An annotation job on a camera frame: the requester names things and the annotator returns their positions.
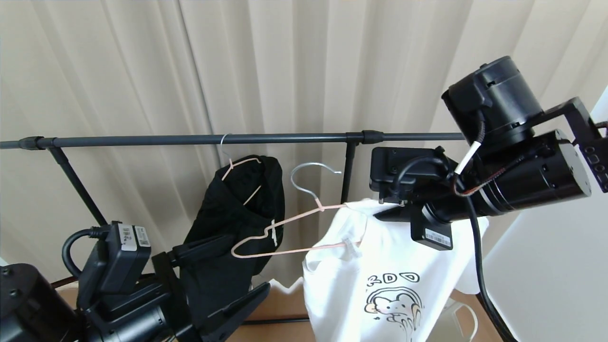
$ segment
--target silver metal hook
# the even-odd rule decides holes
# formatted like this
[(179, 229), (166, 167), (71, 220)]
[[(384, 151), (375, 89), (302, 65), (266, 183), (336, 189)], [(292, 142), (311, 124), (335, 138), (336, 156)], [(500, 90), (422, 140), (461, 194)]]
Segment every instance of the silver metal hook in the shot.
[(232, 134), (232, 133), (226, 133), (226, 134), (224, 134), (224, 136), (222, 137), (222, 140), (219, 141), (219, 150), (222, 151), (223, 154), (225, 154), (226, 156), (228, 156), (228, 160), (232, 164), (232, 157), (228, 154), (228, 152), (224, 151), (224, 138), (228, 134)]
[(329, 171), (332, 171), (333, 173), (337, 173), (337, 174), (341, 174), (342, 171), (336, 171), (334, 169), (332, 169), (331, 167), (327, 166), (326, 164), (322, 163), (322, 162), (305, 162), (304, 164), (300, 164), (298, 166), (296, 166), (293, 170), (291, 170), (291, 176), (289, 177), (289, 179), (291, 180), (291, 184), (293, 184), (293, 186), (298, 189), (299, 191), (304, 191), (307, 194), (311, 194), (315, 200), (318, 200), (319, 197), (312, 191), (308, 190), (308, 189), (304, 189), (303, 187), (299, 186), (298, 184), (295, 183), (294, 181), (294, 175), (296, 173), (296, 171), (300, 170), (302, 167), (305, 166), (310, 166), (310, 165), (317, 165), (317, 166), (322, 166), (326, 169), (328, 169)]

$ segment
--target black clothing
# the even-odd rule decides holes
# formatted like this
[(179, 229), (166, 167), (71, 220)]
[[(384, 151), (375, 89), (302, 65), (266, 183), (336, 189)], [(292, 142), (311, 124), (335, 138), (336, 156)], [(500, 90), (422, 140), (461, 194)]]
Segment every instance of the black clothing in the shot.
[[(250, 236), (260, 236), (264, 228), (285, 219), (283, 172), (278, 161), (268, 156), (247, 156), (238, 161), (258, 158), (236, 166), (224, 181), (229, 166), (215, 173), (205, 193), (201, 209), (184, 243), (218, 235), (233, 237), (233, 244)], [(260, 190), (243, 206), (251, 194)], [(277, 244), (283, 240), (283, 227), (276, 227)], [(269, 237), (252, 240), (237, 249), (238, 254), (270, 253), (277, 246)], [(229, 305), (249, 291), (251, 277), (259, 274), (270, 257), (238, 259), (226, 252), (181, 270), (182, 284), (188, 294), (193, 320)]]

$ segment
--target beige curtain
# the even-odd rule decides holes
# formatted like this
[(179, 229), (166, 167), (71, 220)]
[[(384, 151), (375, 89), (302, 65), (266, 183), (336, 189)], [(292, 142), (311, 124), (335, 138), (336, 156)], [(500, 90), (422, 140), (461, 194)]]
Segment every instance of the beige curtain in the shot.
[[(439, 96), (482, 63), (511, 55), (541, 104), (608, 80), (608, 1), (0, 1), (1, 139), (30, 135), (314, 133), (457, 128)], [(434, 147), (437, 142), (392, 144)], [(442, 142), (457, 159), (463, 142)], [(373, 146), (357, 149), (350, 200), (370, 197)], [(288, 215), (314, 206), (287, 180), (301, 162), (341, 169), (343, 144), (230, 145), (275, 156)], [(180, 244), (219, 160), (215, 147), (67, 148), (108, 220), (148, 228), (154, 252)], [(65, 238), (94, 225), (48, 152), (1, 155), (0, 254), (67, 276)], [(341, 178), (298, 181), (324, 203)], [(333, 213), (285, 228), (282, 249), (310, 246)], [(511, 220), (513, 216), (501, 218)], [(500, 236), (500, 220), (493, 223)], [(82, 266), (92, 242), (79, 241)], [(290, 284), (303, 254), (264, 277)]]

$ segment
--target white t-shirt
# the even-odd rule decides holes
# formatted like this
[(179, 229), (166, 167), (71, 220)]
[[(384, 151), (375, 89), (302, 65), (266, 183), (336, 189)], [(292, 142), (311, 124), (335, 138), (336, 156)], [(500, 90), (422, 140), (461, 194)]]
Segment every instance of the white t-shirt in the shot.
[[(467, 267), (474, 255), (470, 222), (453, 222), (454, 249), (437, 251), (414, 242), (409, 223), (374, 218), (394, 206), (347, 203), (315, 246), (348, 246), (306, 255), (304, 299), (318, 342), (426, 341), (454, 288), (478, 292), (475, 268)], [(488, 220), (478, 221), (485, 232)], [(458, 286), (461, 276), (466, 282)]]

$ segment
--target pink clothes hanger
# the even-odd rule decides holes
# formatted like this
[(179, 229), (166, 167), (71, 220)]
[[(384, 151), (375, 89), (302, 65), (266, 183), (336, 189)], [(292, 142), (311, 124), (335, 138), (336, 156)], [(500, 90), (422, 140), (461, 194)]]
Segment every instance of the pink clothes hanger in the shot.
[[(230, 162), (230, 167), (228, 168), (228, 170), (226, 170), (226, 173), (224, 173), (224, 176), (222, 176), (222, 181), (224, 181), (224, 179), (226, 179), (226, 177), (228, 176), (228, 173), (230, 173), (230, 171), (232, 171), (232, 169), (234, 169), (235, 166), (244, 164), (249, 161), (254, 161), (254, 160), (257, 161), (258, 164), (262, 163), (258, 158), (249, 158), (249, 159), (241, 160), (240, 162), (238, 162), (236, 164), (232, 164), (232, 157), (230, 157), (230, 155), (226, 151), (224, 151), (224, 138), (228, 134), (230, 134), (230, 133), (224, 134), (224, 136), (222, 137), (222, 140), (219, 141), (219, 150), (221, 150), (223, 154), (228, 156), (228, 162)], [(258, 191), (260, 190), (261, 187), (262, 187), (262, 185), (260, 184), (257, 187), (257, 189), (251, 194), (251, 196), (249, 196), (249, 198), (245, 201), (245, 203), (243, 203), (243, 205), (249, 203), (249, 201), (251, 201), (251, 199), (255, 196), (255, 194), (258, 193)]]
[(294, 174), (295, 174), (295, 172), (298, 171), (299, 169), (301, 169), (302, 167), (310, 166), (310, 165), (322, 166), (322, 167), (328, 169), (329, 171), (332, 171), (333, 173), (342, 173), (341, 171), (335, 171), (331, 167), (329, 167), (329, 166), (327, 166), (327, 165), (325, 165), (325, 164), (323, 164), (321, 162), (305, 162), (304, 164), (300, 164), (297, 167), (295, 167), (293, 169), (293, 171), (291, 171), (291, 177), (290, 177), (291, 184), (293, 184), (293, 186), (296, 189), (298, 189), (300, 191), (304, 191), (304, 192), (306, 192), (308, 194), (311, 194), (314, 197), (314, 201), (317, 203), (317, 208), (315, 208), (313, 210), (310, 210), (310, 211), (307, 211), (307, 212), (304, 212), (304, 213), (302, 213), (300, 215), (296, 215), (296, 216), (287, 218), (286, 220), (283, 220), (283, 221), (271, 224), (270, 226), (264, 228), (264, 235), (262, 235), (262, 236), (251, 236), (251, 237), (248, 237), (246, 239), (243, 239), (243, 240), (239, 241), (230, 250), (230, 253), (232, 253), (232, 255), (234, 257), (237, 257), (239, 259), (249, 259), (249, 258), (254, 258), (254, 257), (276, 256), (276, 255), (279, 255), (279, 254), (291, 254), (291, 253), (307, 252), (307, 251), (312, 251), (312, 250), (322, 250), (322, 249), (325, 249), (325, 248), (334, 248), (334, 247), (339, 247), (339, 246), (346, 246), (346, 247), (348, 247), (347, 243), (342, 242), (342, 243), (336, 243), (334, 245), (323, 245), (323, 246), (317, 246), (317, 247), (302, 248), (302, 249), (299, 249), (299, 250), (289, 250), (289, 251), (281, 251), (281, 252), (273, 252), (273, 253), (260, 253), (260, 254), (251, 254), (251, 255), (240, 255), (240, 254), (237, 254), (237, 252), (236, 252), (237, 248), (239, 248), (240, 246), (244, 245), (248, 241), (251, 241), (251, 240), (261, 240), (261, 239), (267, 238), (268, 237), (268, 232), (270, 230), (272, 230), (272, 238), (273, 238), (273, 240), (275, 240), (275, 245), (276, 245), (277, 240), (276, 240), (276, 233), (275, 233), (275, 229), (274, 229), (275, 227), (278, 227), (278, 226), (283, 225), (285, 223), (289, 223), (289, 222), (298, 220), (298, 219), (300, 219), (302, 217), (305, 217), (305, 216), (309, 216), (309, 215), (314, 214), (316, 212), (320, 212), (320, 211), (322, 212), (322, 211), (325, 211), (327, 209), (339, 209), (339, 208), (346, 207), (345, 204), (336, 204), (336, 205), (332, 205), (332, 206), (324, 206), (321, 203), (321, 201), (319, 200), (318, 196), (314, 192), (312, 192), (312, 191), (310, 191), (308, 189), (304, 189), (303, 187), (300, 187), (300, 186), (298, 186), (295, 183), (295, 181), (294, 181)]

